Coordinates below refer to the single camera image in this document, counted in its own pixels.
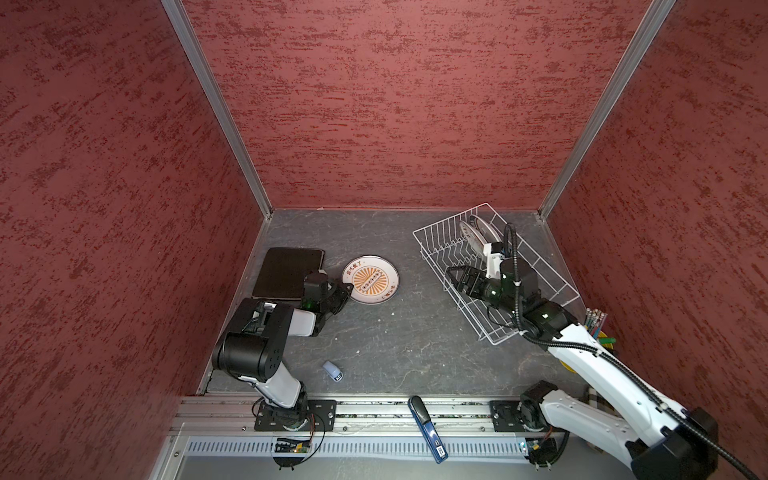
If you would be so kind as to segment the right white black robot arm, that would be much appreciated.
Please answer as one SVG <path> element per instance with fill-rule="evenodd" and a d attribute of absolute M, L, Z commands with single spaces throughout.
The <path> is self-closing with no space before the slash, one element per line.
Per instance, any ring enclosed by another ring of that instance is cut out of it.
<path fill-rule="evenodd" d="M 519 259 L 499 278 L 469 265 L 447 268 L 459 293 L 507 314 L 530 343 L 568 365 L 614 409 L 606 413 L 540 381 L 521 397 L 533 429 L 566 430 L 627 466 L 638 479 L 706 479 L 718 467 L 718 425 L 704 410 L 686 410 L 606 350 L 561 305 L 540 293 L 536 272 Z"/>

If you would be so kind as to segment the round patterned plate back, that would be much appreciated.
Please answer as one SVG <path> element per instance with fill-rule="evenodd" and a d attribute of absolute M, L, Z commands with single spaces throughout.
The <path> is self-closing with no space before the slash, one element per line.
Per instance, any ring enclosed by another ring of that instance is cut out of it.
<path fill-rule="evenodd" d="M 503 234 L 492 223 L 482 217 L 471 215 L 469 217 L 469 224 L 482 235 L 486 243 L 503 241 Z"/>

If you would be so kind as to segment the round patterned plate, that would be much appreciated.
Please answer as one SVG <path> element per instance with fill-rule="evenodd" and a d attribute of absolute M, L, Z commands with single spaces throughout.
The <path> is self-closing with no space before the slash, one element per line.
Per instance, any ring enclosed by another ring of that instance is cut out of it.
<path fill-rule="evenodd" d="M 464 220 L 460 220 L 459 229 L 472 251 L 480 258 L 485 257 L 484 247 L 486 245 L 486 239 L 483 234 L 470 223 Z"/>
<path fill-rule="evenodd" d="M 400 286 L 395 266 L 376 255 L 365 255 L 350 261 L 342 271 L 342 281 L 353 285 L 352 299 L 366 305 L 388 301 Z"/>
<path fill-rule="evenodd" d="M 486 243 L 503 241 L 503 234 L 492 223 L 482 217 L 471 215 L 469 217 L 469 224 L 482 235 Z"/>

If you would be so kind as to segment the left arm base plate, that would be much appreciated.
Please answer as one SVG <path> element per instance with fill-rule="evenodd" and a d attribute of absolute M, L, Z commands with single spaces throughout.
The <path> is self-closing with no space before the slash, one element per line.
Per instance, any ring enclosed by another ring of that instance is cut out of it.
<path fill-rule="evenodd" d="M 260 401 L 251 407 L 254 430 L 259 432 L 329 432 L 334 429 L 336 400 L 298 400 L 292 408 L 282 408 Z"/>

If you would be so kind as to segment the dark brown square plate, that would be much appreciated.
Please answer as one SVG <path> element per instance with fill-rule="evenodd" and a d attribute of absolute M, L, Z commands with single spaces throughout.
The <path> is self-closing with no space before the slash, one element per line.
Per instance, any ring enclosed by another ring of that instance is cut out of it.
<path fill-rule="evenodd" d="M 252 297 L 275 301 L 300 301 L 305 277 L 321 269 L 321 249 L 272 247 L 264 257 Z"/>

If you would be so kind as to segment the round patterned plate front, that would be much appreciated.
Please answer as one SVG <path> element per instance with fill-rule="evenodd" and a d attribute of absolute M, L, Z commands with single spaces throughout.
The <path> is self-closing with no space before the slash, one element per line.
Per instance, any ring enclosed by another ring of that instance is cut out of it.
<path fill-rule="evenodd" d="M 395 266 L 376 255 L 365 255 L 350 261 L 342 271 L 342 281 L 353 285 L 352 299 L 366 305 L 388 301 L 400 286 Z"/>

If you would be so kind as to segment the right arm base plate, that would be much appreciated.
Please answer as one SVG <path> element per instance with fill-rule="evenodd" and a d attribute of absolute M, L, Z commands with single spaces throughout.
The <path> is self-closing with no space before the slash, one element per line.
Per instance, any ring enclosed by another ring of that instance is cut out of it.
<path fill-rule="evenodd" d="M 490 419 L 496 433 L 525 432 L 519 400 L 492 400 L 489 402 Z"/>

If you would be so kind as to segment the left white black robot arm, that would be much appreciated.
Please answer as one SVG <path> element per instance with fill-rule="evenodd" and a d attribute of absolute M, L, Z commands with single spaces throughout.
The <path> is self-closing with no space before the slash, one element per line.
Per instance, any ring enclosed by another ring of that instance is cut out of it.
<path fill-rule="evenodd" d="M 297 306 L 269 299 L 241 300 L 215 344 L 212 368 L 260 393 L 264 409 L 284 429 L 303 428 L 310 420 L 310 409 L 303 383 L 283 361 L 287 339 L 318 335 L 353 291 L 351 283 L 315 271 L 304 278 Z"/>

